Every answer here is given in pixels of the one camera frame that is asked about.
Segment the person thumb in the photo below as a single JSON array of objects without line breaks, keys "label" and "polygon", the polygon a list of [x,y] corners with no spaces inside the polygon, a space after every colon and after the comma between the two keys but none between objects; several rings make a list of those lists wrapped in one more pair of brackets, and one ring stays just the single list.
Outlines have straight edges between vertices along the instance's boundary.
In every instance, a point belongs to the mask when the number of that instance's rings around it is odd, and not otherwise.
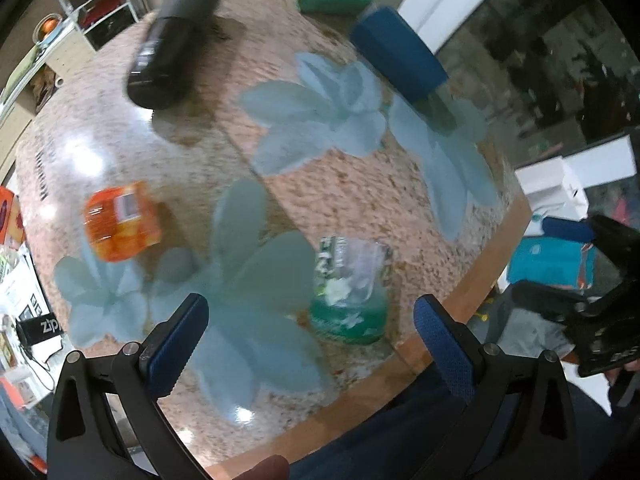
[{"label": "person thumb", "polygon": [[288,480],[290,464],[280,455],[265,458],[260,463],[239,474],[234,480]]}]

